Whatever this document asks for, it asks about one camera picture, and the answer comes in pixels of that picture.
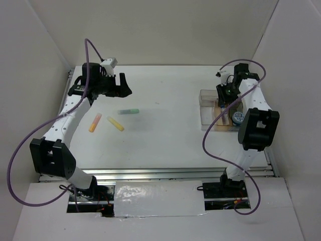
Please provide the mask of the clear blue cap glue bottle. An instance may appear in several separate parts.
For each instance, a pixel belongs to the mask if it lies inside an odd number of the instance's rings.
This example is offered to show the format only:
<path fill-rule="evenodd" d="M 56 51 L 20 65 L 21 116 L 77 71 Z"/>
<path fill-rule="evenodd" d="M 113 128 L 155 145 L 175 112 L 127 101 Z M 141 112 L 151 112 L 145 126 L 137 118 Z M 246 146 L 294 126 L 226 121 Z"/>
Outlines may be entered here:
<path fill-rule="evenodd" d="M 228 121 L 228 113 L 226 112 L 226 108 L 224 105 L 221 105 L 220 106 L 220 109 L 221 109 L 221 120 L 222 120 L 222 125 L 226 126 L 229 121 Z"/>

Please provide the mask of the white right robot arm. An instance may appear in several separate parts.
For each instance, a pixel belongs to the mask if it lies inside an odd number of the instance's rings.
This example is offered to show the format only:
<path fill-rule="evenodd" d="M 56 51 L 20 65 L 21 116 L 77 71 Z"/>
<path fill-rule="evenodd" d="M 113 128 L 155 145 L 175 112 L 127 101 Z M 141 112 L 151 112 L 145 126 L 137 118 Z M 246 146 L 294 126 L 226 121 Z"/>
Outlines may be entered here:
<path fill-rule="evenodd" d="M 244 185 L 245 171 L 252 165 L 256 156 L 272 144 L 279 112 L 267 104 L 259 84 L 259 76 L 249 71 L 247 63 L 234 66 L 233 79 L 223 77 L 217 85 L 218 104 L 221 109 L 233 102 L 243 105 L 244 120 L 239 124 L 238 143 L 241 145 L 236 165 L 230 164 L 220 177 L 219 191 L 225 197 L 231 196 Z"/>

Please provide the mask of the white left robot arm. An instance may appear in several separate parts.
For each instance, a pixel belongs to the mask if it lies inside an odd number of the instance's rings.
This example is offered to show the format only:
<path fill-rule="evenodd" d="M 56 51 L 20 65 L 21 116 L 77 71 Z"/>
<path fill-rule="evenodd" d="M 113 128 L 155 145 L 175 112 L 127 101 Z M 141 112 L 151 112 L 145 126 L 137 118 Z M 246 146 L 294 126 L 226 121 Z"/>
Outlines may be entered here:
<path fill-rule="evenodd" d="M 30 150 L 38 174 L 60 177 L 81 191 L 87 200 L 99 194 L 97 180 L 76 166 L 70 143 L 83 116 L 100 95 L 124 98 L 132 94 L 125 74 L 120 73 L 116 84 L 114 68 L 117 60 L 109 58 L 101 63 L 84 63 L 82 74 L 71 85 L 65 105 L 51 128 L 40 139 L 32 139 Z"/>

